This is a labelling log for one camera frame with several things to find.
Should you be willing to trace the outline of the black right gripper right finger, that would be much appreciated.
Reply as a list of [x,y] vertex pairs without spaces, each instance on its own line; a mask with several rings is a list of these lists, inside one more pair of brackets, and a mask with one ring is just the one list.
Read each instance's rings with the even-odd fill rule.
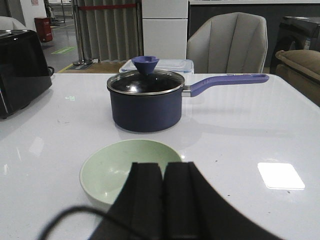
[[193,162],[170,162],[164,173],[166,240],[277,240],[229,204]]

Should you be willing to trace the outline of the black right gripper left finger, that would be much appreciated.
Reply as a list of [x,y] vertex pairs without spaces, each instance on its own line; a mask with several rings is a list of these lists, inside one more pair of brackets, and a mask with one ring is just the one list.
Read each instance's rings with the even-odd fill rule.
[[94,240],[161,240],[163,238],[162,173],[157,163],[131,165],[129,175],[107,214],[129,230],[104,218]]

